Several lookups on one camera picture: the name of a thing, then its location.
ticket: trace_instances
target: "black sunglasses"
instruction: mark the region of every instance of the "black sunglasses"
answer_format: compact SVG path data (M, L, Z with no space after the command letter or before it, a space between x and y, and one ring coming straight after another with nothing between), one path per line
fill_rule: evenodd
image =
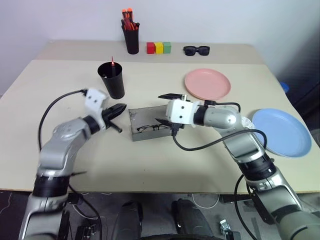
M141 126L141 127L138 127L136 130L139 132L139 133L142 133L144 132L145 130L147 129L153 129L153 131L155 131L156 129L158 130L161 130L161 129L169 129L170 127L169 126L166 126L166 125L163 125L163 124L158 124L158 125L145 125L145 126Z
M183 47L184 54L187 56L193 56L198 52L202 56L207 56L209 55L210 52L210 47L209 46L185 46Z

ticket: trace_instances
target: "black cup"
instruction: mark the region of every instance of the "black cup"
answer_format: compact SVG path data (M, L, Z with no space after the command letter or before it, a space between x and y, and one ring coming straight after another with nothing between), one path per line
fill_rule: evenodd
M139 52L139 28L137 30L125 30L122 26L126 50L129 54L137 54Z
M121 99L125 95L124 82L122 80L122 67L119 63L106 62L99 66L98 74L101 77L110 97Z

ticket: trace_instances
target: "yellow block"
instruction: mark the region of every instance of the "yellow block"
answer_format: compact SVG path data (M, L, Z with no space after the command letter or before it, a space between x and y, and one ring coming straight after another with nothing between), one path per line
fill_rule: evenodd
M155 54L163 54L164 53L164 45L162 42L155 42Z

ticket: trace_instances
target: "green block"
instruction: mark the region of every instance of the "green block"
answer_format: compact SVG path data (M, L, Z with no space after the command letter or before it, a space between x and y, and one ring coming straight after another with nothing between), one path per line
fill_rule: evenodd
M164 54L171 53L171 42L165 41L162 44L163 44L163 53Z

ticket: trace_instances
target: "beige tabletop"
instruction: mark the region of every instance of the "beige tabletop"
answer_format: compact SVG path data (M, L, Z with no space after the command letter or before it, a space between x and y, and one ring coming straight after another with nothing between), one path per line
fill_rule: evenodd
M210 44L209 56L194 56L193 59L183 55L181 47L184 45L188 44L172 44L172 55L147 55L142 43L140 53L133 56L125 52L121 42L50 43L0 99L0 189L32 190L39 157L37 131L42 114L64 93L90 87L106 91L97 68L108 61L111 54L123 67L125 96L120 100L110 99L109 106L126 103L128 109L133 109L165 105L167 101L157 96L186 93L185 74L197 68L211 68L226 75L231 82L230 93L220 101L240 103L243 116L251 117L263 108L277 108L304 124L277 79L251 46ZM60 123L84 116L83 96L64 98L47 115L42 141L50 139L53 128ZM222 143L186 152L178 148L170 136L132 142L127 109L114 123L123 128L122 133L114 129L99 132L79 151L74 170L87 173L71 179L77 190L233 193L241 172ZM186 127L177 136L186 147L201 146L218 138L213 128L203 126ZM313 140L311 151L304 157L268 154L295 191L320 191L320 149ZM246 192L244 183L239 191Z

